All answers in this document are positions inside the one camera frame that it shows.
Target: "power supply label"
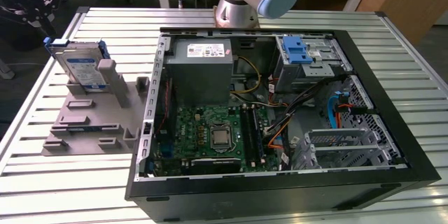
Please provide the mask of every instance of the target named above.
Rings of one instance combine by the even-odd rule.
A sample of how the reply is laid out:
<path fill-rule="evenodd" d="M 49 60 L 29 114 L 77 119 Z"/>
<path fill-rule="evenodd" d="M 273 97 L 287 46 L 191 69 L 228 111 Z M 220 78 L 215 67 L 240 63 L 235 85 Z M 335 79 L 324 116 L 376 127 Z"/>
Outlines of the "power supply label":
<path fill-rule="evenodd" d="M 189 44 L 187 57 L 224 57 L 224 44 Z"/>
<path fill-rule="evenodd" d="M 67 59 L 67 65 L 79 83 L 89 89 L 105 88 L 101 73 L 96 70 L 93 59 Z"/>

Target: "green motherboard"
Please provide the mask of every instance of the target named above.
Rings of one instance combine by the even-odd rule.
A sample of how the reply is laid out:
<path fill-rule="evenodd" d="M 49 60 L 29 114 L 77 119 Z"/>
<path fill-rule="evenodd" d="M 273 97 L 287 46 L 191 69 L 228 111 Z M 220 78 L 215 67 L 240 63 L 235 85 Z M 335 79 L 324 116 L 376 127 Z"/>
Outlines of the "green motherboard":
<path fill-rule="evenodd" d="M 265 153 L 264 164 L 255 167 L 247 165 L 240 110 L 239 106 L 177 108 L 173 159 L 239 158 L 241 159 L 240 172 L 276 170 L 277 159 L 273 151 Z M 263 129 L 268 126 L 267 110 L 260 106 L 255 111 L 259 129 Z M 223 138 L 223 132 L 228 132 L 228 138 Z"/>

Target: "ram slot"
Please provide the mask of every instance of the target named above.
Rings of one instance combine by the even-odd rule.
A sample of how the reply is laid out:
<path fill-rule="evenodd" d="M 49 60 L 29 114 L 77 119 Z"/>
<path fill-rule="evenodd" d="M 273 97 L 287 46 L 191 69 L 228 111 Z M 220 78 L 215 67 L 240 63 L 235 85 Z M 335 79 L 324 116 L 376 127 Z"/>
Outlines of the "ram slot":
<path fill-rule="evenodd" d="M 257 118 L 257 111 L 252 109 L 251 113 L 251 121 L 252 121 L 252 134 L 255 138 L 255 149 L 257 150 L 259 154 L 259 162 L 264 163 L 264 151 L 263 151 L 263 138 L 261 138 L 261 129 L 259 127 L 259 118 Z"/>
<path fill-rule="evenodd" d="M 260 163 L 259 142 L 261 135 L 255 117 L 253 108 L 241 107 L 240 109 L 241 133 L 244 142 L 244 156 L 248 166 L 255 167 Z"/>

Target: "blue plastic latch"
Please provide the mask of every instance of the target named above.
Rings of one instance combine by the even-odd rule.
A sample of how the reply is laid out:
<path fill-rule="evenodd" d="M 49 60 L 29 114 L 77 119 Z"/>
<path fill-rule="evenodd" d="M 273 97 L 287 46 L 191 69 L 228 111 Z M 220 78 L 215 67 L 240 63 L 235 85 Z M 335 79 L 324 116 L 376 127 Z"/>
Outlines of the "blue plastic latch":
<path fill-rule="evenodd" d="M 53 56 L 53 53 L 52 53 L 51 50 L 49 50 L 49 44 L 51 44 L 51 38 L 47 37 L 47 38 L 44 39 L 44 48 L 45 48 L 45 50 L 49 52 L 49 55 L 51 55 L 52 57 L 55 57 L 55 56 Z"/>
<path fill-rule="evenodd" d="M 335 94 L 341 94 L 344 97 L 349 96 L 349 92 L 341 92 L 341 91 L 336 91 Z"/>
<path fill-rule="evenodd" d="M 307 54 L 307 45 L 300 37 L 283 37 L 283 47 L 287 51 L 289 64 L 311 64 L 313 59 Z"/>
<path fill-rule="evenodd" d="M 100 51 L 101 51 L 101 54 L 103 54 L 103 58 L 109 59 L 111 55 L 109 55 L 109 52 L 107 51 L 105 42 L 103 40 L 100 40 L 100 42 L 99 42 L 99 48 L 100 48 Z"/>

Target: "slotted metal surface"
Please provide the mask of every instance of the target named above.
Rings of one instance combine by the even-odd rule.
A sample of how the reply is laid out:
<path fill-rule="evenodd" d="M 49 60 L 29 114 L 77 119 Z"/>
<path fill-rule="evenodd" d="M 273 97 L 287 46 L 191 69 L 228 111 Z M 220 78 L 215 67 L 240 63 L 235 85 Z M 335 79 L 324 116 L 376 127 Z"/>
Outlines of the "slotted metal surface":
<path fill-rule="evenodd" d="M 211 10 L 92 8 L 76 14 L 65 37 L 103 38 L 117 72 L 151 77 L 160 27 L 213 27 Z M 291 11 L 261 28 L 347 30 L 443 179 L 371 207 L 213 221 L 213 223 L 444 223 L 448 221 L 448 100 L 445 86 L 397 31 L 373 13 Z M 51 60 L 0 143 L 0 219 L 4 223 L 151 223 L 124 200 L 131 154 L 43 157 L 41 145 L 68 90 Z"/>

